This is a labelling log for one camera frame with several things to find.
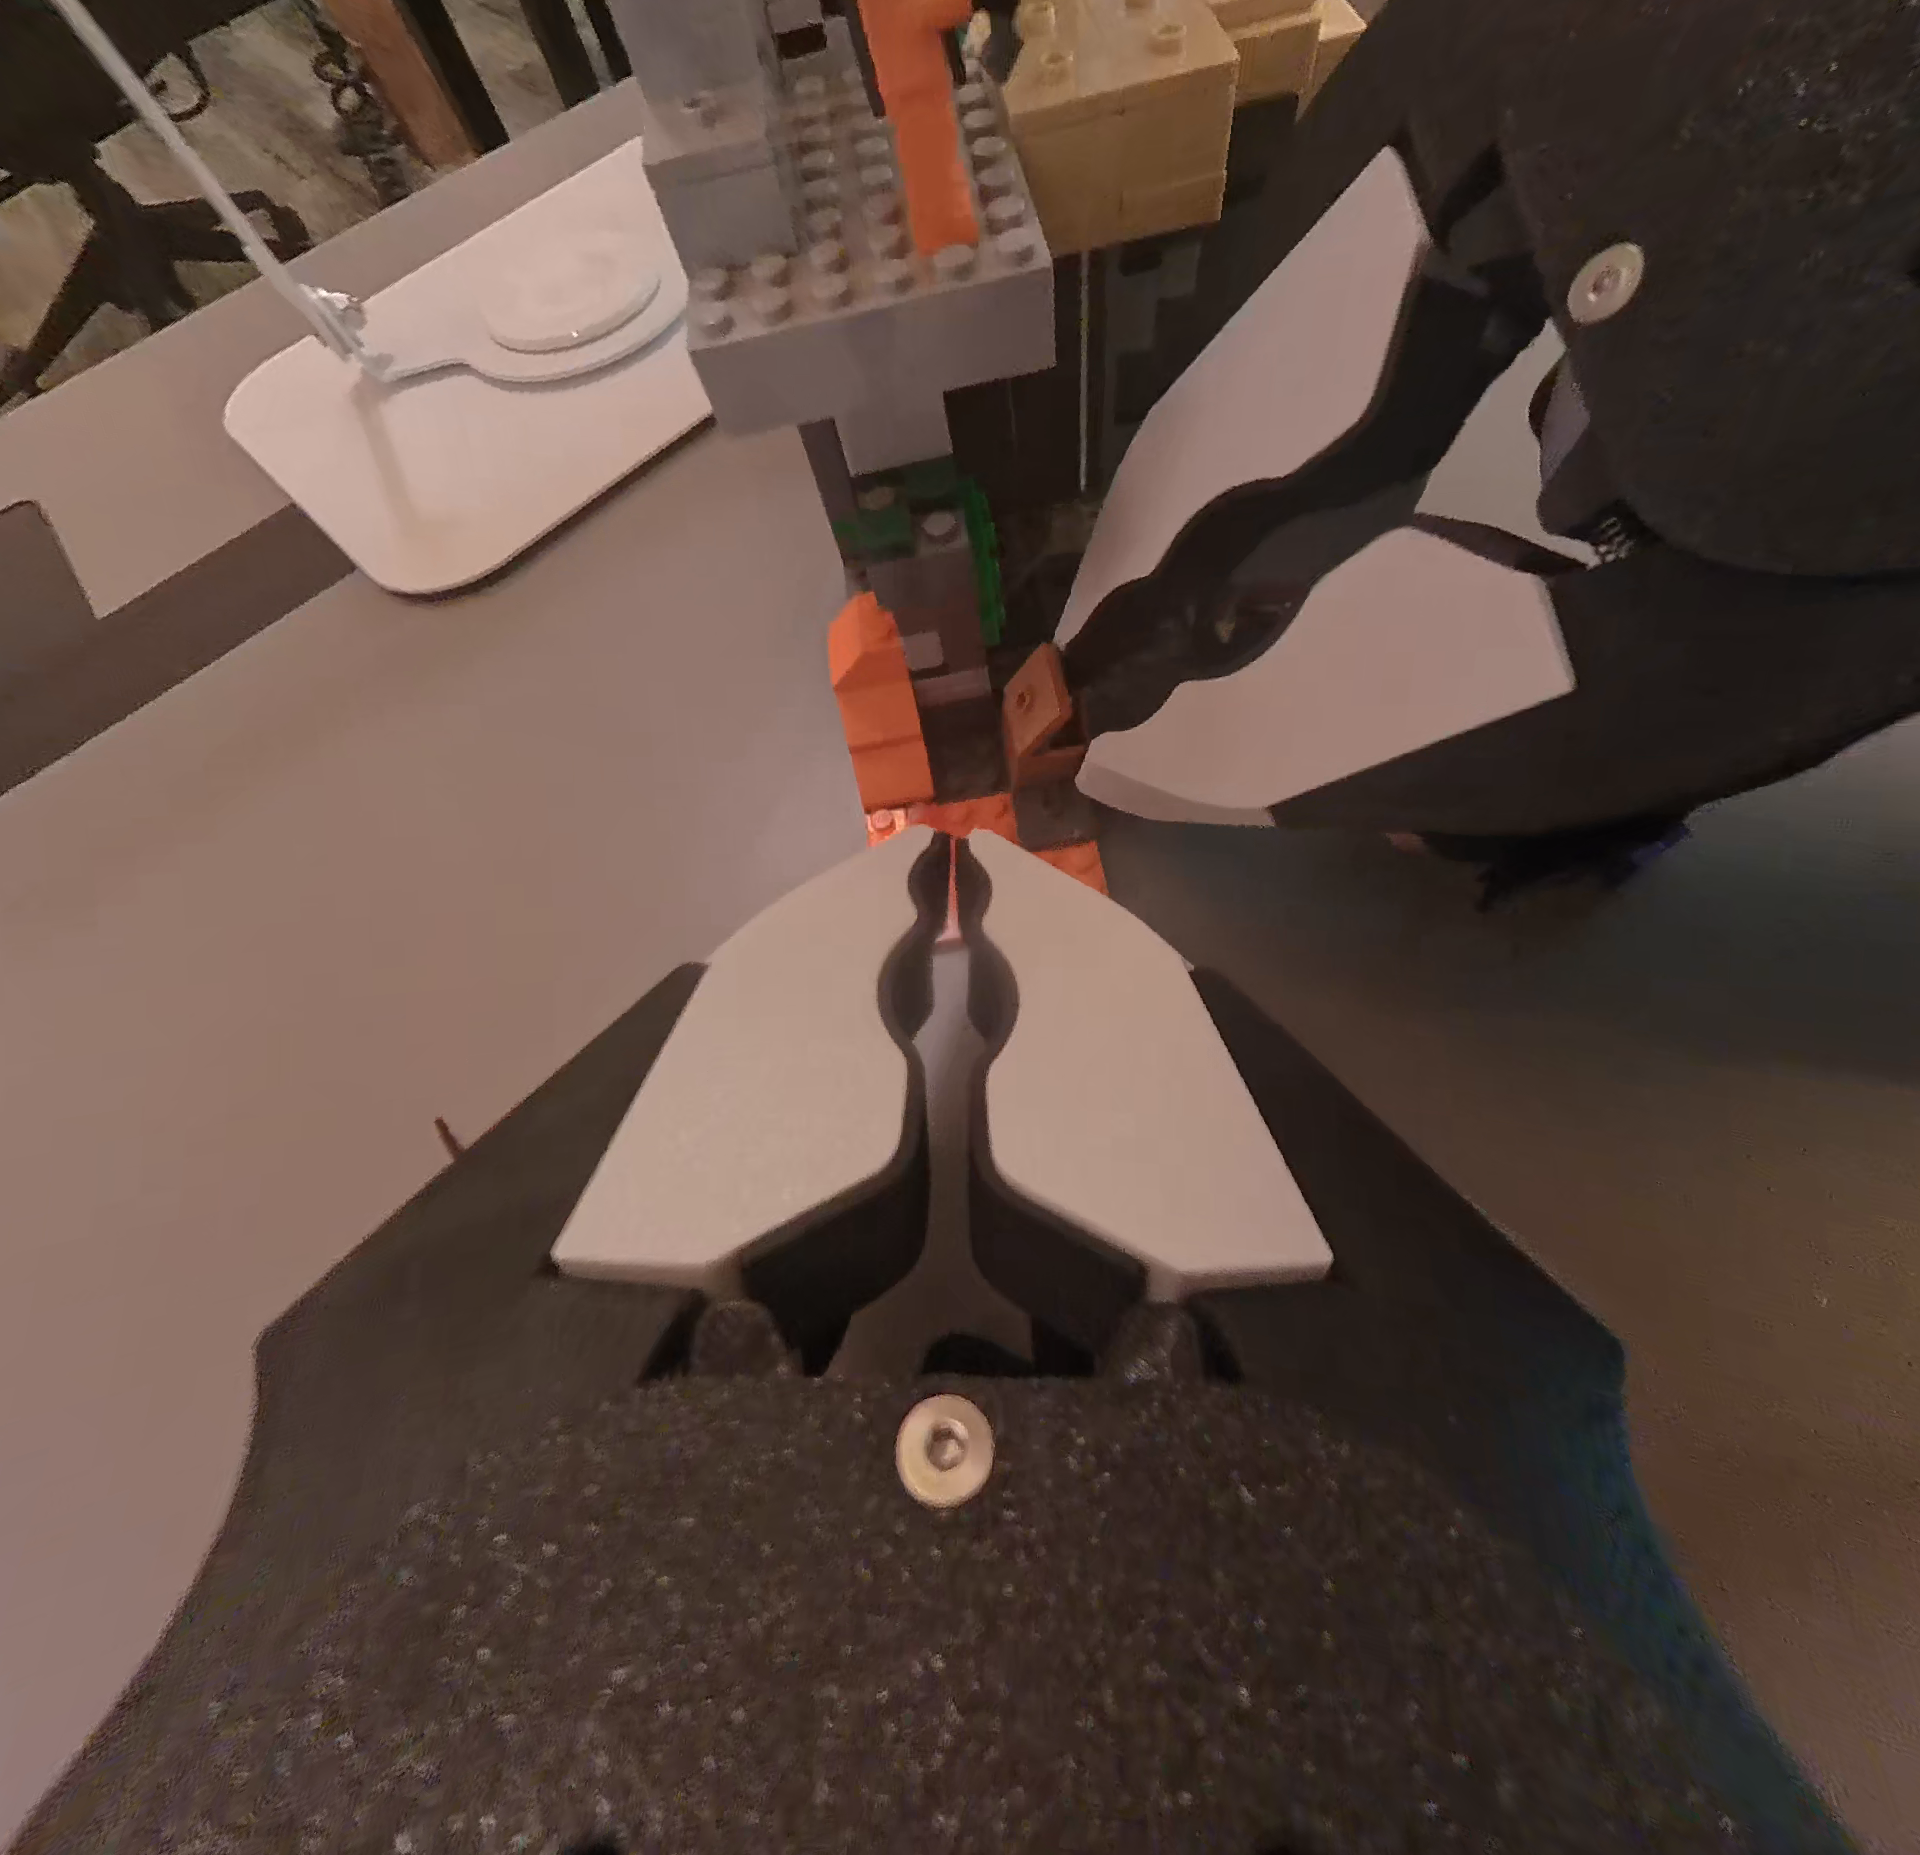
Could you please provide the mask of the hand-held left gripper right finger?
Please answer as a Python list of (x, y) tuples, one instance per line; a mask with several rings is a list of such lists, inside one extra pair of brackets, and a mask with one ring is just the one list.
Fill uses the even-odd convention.
[(982, 1067), (968, 1247), (1075, 1352), (1144, 1302), (1317, 1283), (1331, 1242), (1188, 956), (1017, 840), (960, 840)]

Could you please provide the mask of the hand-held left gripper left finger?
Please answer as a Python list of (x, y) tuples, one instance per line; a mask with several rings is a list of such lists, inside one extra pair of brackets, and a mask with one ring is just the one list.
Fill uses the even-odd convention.
[(830, 1363), (927, 1242), (931, 945), (947, 835), (905, 832), (786, 892), (705, 964), (553, 1264), (760, 1302)]

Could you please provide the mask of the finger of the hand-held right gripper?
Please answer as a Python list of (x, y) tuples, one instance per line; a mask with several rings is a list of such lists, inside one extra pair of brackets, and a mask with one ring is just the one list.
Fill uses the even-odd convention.
[(1093, 736), (1077, 790), (1158, 822), (1268, 825), (1320, 786), (1575, 685), (1546, 579), (1399, 527), (1315, 579), (1249, 664)]
[(1359, 426), (1425, 259), (1411, 177), (1383, 145), (1154, 402), (1091, 527), (1062, 647), (1157, 574), (1209, 500), (1285, 479)]

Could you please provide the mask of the brown toy brick chest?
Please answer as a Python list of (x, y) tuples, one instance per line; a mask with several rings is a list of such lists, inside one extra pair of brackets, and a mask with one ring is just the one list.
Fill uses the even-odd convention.
[(1069, 781), (1084, 762), (1082, 707), (1052, 641), (1030, 647), (1001, 692), (1001, 750), (1012, 790)]

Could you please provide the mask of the toy brick cave building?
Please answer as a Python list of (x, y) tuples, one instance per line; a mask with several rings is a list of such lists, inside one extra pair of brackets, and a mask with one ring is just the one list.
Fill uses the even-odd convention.
[(1188, 294), (1231, 173), (1353, 54), (1353, 0), (603, 0), (731, 433), (793, 426), (852, 599), (830, 682), (874, 844), (997, 832), (1107, 892), (1075, 781), (1008, 781), (1052, 641), (1004, 546), (1084, 514), (1097, 288)]

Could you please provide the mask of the white stand with pole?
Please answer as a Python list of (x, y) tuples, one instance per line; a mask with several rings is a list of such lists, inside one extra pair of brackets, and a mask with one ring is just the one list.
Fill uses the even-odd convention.
[(368, 300), (265, 284), (305, 335), (232, 389), (226, 438), (393, 595), (487, 584), (712, 422), (642, 141)]

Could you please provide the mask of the brown wooden panel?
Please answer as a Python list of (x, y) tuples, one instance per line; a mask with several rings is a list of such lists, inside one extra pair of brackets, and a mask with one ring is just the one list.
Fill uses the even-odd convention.
[(398, 0), (319, 0), (368, 66), (371, 87), (397, 121), (401, 144), (433, 171), (476, 160), (476, 144), (453, 107), (415, 21)]

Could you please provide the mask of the black office chair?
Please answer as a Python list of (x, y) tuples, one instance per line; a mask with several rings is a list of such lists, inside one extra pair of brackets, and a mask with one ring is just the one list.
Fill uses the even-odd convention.
[[(157, 61), (179, 54), (164, 44), (149, 61), (131, 61), (84, 0), (2, 0), (2, 195), (64, 187), (86, 215), (78, 259), (35, 335), (2, 356), (2, 402), (38, 396), (44, 374), (109, 304), (149, 329), (190, 313), (186, 260), (247, 260), (281, 285), (287, 266), (308, 253), (298, 215), (267, 193), (222, 187), (149, 91)], [(131, 121), (175, 156), (194, 199), (138, 202), (109, 173), (99, 145)]]

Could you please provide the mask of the black metal frame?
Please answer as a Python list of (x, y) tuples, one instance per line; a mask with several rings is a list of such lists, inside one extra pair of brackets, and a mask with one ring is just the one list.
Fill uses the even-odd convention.
[[(393, 150), (378, 173), (380, 199), (398, 199), (433, 171), (401, 144), (393, 114), (371, 87), (368, 66), (339, 34), (319, 0), (308, 0), (323, 24), (347, 44), (351, 73), (335, 107), (371, 113)], [(587, 103), (624, 72), (618, 34), (603, 0), (398, 0), (419, 37), (438, 67), (453, 107), (476, 144), (476, 160), (511, 136)]]

